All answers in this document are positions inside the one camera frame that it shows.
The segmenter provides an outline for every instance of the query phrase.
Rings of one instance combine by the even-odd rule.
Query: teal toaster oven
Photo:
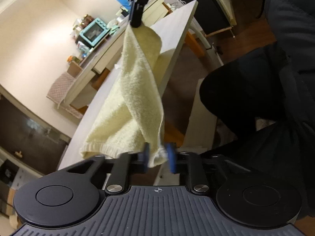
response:
[[[109,32],[106,23],[100,18],[96,18],[86,28],[80,32],[80,37],[91,47],[95,47],[99,41]]]

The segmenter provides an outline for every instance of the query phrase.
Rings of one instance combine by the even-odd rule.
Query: wooden table leg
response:
[[[110,71],[105,68],[102,74],[98,77],[98,79],[92,84],[92,87],[95,90],[99,90],[102,86],[103,82],[105,81],[106,77],[109,75]]]
[[[186,34],[185,43],[198,58],[205,56],[203,48],[199,45],[199,43],[190,32],[187,32]]]
[[[184,142],[184,134],[182,134],[174,125],[165,121],[164,142],[176,143],[177,147],[181,147]]]
[[[170,7],[167,6],[167,4],[165,2],[162,3],[164,5],[164,7],[167,9],[168,13],[166,15],[169,15],[170,13],[172,13],[173,11],[171,10]]]

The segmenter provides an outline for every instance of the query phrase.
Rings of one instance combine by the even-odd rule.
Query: crosshair marking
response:
[[[156,188],[156,189],[154,189],[154,191],[157,193],[160,193],[161,191],[164,191],[164,190],[162,190],[161,188]]]

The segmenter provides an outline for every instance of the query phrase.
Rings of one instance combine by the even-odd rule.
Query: wooden floor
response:
[[[264,18],[247,24],[242,31],[239,28],[235,27],[235,38],[229,32],[217,36],[217,45],[221,47],[223,52],[221,58],[224,63],[235,60],[276,40]]]
[[[306,236],[315,235],[315,218],[305,217],[294,224]]]
[[[206,77],[209,71],[184,45],[162,97],[165,120],[182,134],[186,133],[198,80]]]

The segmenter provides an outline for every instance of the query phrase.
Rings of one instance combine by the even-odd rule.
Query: round black pad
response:
[[[99,190],[85,174],[57,171],[21,187],[14,207],[25,222],[65,227],[89,217],[100,204]]]
[[[261,173],[233,175],[219,188],[216,200],[232,220],[251,227],[277,228],[300,211],[299,192]]]
[[[41,189],[36,199],[41,204],[50,207],[56,207],[66,204],[73,198],[73,191],[65,186],[52,185]]]
[[[265,185],[251,186],[243,191],[243,198],[246,201],[262,207],[277,203],[279,197],[280,194],[277,190]]]

